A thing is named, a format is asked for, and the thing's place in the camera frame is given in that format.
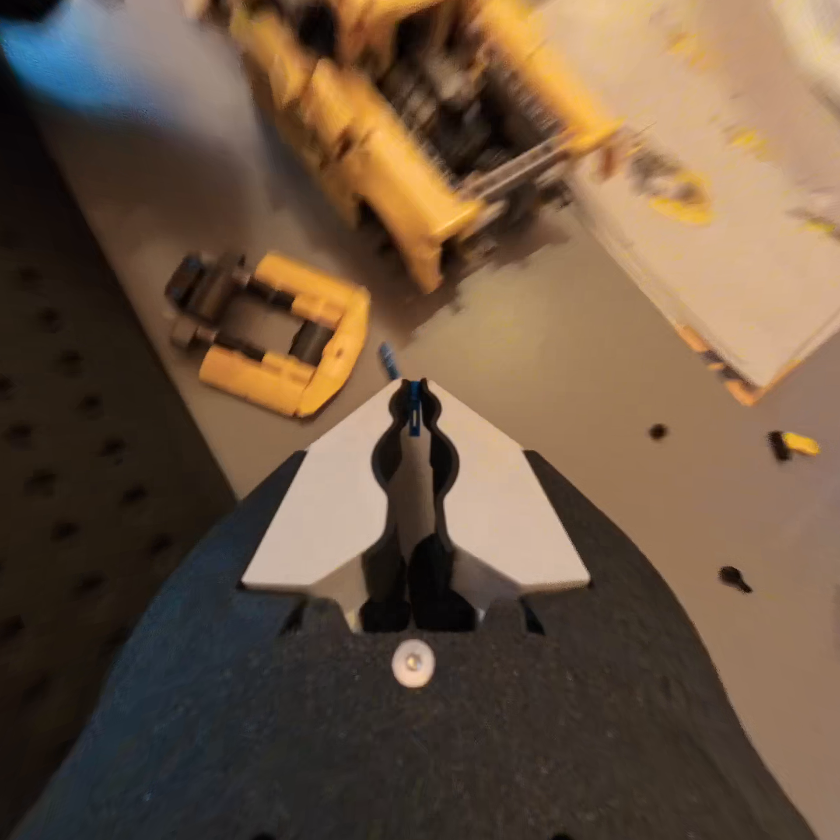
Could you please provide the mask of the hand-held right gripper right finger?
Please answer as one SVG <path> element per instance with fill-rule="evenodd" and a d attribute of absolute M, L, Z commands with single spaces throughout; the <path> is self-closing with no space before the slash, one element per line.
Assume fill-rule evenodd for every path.
<path fill-rule="evenodd" d="M 419 399 L 452 589 L 518 599 L 586 587 L 591 575 L 520 444 L 432 381 Z"/>

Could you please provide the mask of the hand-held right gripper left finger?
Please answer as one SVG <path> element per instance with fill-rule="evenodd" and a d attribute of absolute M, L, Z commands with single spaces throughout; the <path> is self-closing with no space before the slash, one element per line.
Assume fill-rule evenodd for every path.
<path fill-rule="evenodd" d="M 368 595 L 364 556 L 385 535 L 376 446 L 398 423 L 407 381 L 393 381 L 314 441 L 241 585 L 283 595 Z"/>

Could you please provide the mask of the grey desk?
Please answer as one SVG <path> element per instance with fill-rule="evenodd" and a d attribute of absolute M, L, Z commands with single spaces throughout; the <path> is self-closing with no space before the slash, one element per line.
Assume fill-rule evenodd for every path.
<path fill-rule="evenodd" d="M 178 2 L 64 2 L 3 24 L 50 152 L 237 496 L 384 384 L 365 352 L 311 424 L 207 389 L 169 340 L 187 251 L 268 249 L 371 283 L 371 344 L 540 452 L 647 555 L 733 706 L 820 838 L 838 838 L 838 349 L 739 406 L 571 209 L 549 212 L 454 301 L 413 297 L 258 121 L 225 38 Z M 668 436 L 654 441 L 653 424 Z M 767 435 L 822 452 L 780 463 Z M 718 580 L 743 573 L 753 593 Z"/>

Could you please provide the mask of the yellow U-shaped brick assembly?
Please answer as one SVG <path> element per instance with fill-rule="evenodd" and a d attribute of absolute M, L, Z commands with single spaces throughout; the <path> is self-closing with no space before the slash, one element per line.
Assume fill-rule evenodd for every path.
<path fill-rule="evenodd" d="M 176 312 L 173 344 L 206 350 L 199 381 L 285 417 L 317 415 L 340 393 L 369 331 L 368 290 L 276 252 L 255 268 L 246 265 L 244 255 L 186 255 L 164 296 Z M 300 321 L 288 352 L 264 349 L 227 331 L 225 319 L 240 298 Z"/>

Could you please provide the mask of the black perforated board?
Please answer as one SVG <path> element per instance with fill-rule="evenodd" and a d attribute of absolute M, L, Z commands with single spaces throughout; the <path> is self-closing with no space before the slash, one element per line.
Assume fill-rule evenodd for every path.
<path fill-rule="evenodd" d="M 1 831 L 234 494 L 2 58 Z"/>

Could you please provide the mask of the black and yellow connector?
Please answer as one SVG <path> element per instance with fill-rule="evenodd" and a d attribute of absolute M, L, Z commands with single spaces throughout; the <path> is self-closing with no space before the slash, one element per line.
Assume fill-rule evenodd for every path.
<path fill-rule="evenodd" d="M 793 432 L 773 430 L 767 435 L 773 458 L 780 462 L 791 460 L 796 455 L 816 457 L 821 454 L 821 446 L 811 437 Z"/>

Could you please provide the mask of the open instruction booklet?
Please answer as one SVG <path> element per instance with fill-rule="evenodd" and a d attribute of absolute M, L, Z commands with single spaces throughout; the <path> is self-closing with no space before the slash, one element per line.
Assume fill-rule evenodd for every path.
<path fill-rule="evenodd" d="M 751 404 L 838 332 L 838 2 L 541 2 L 624 121 L 592 232 Z M 634 158 L 635 146 L 641 155 Z"/>

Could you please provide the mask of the yellow brick toy car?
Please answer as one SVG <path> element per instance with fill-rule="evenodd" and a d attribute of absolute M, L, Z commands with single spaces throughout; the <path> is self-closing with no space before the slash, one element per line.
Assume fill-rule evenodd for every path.
<path fill-rule="evenodd" d="M 425 293 L 490 252 L 622 127 L 519 2 L 183 2 L 224 27 L 255 99 L 356 228 Z"/>

